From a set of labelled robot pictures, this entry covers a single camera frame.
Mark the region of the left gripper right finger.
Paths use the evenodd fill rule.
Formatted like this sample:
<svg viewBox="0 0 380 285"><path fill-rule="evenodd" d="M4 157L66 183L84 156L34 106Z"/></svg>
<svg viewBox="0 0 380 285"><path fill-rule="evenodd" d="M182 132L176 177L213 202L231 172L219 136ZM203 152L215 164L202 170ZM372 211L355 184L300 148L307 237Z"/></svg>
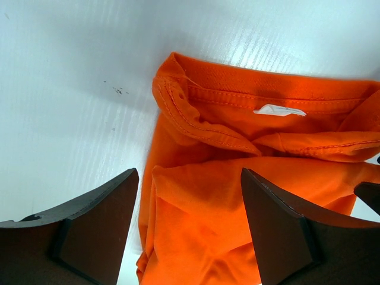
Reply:
<svg viewBox="0 0 380 285"><path fill-rule="evenodd" d="M241 173L262 284L378 284L379 223L320 207Z"/></svg>

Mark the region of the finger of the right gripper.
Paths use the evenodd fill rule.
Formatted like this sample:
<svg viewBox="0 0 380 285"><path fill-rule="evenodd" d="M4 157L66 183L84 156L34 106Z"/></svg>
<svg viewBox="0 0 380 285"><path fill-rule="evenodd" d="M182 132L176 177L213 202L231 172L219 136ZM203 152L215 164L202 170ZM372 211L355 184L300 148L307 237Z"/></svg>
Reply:
<svg viewBox="0 0 380 285"><path fill-rule="evenodd" d="M372 182L361 182L354 189L354 194L380 215L380 185Z"/></svg>

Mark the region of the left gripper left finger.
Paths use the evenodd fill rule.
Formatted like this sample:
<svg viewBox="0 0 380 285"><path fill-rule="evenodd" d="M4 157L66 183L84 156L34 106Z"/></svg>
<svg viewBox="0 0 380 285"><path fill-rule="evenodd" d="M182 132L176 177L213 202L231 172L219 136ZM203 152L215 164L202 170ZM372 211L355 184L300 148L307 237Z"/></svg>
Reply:
<svg viewBox="0 0 380 285"><path fill-rule="evenodd" d="M1 223L2 284L116 284L138 191L128 169L20 221Z"/></svg>

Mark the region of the orange t-shirt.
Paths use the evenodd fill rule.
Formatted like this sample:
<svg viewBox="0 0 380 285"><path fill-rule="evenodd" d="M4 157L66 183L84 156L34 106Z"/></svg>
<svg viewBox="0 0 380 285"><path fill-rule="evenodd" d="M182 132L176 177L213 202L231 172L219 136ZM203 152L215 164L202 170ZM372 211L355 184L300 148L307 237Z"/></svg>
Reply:
<svg viewBox="0 0 380 285"><path fill-rule="evenodd" d="M172 53L142 182L140 284L259 284L241 171L350 215L379 182L379 83L301 77Z"/></svg>

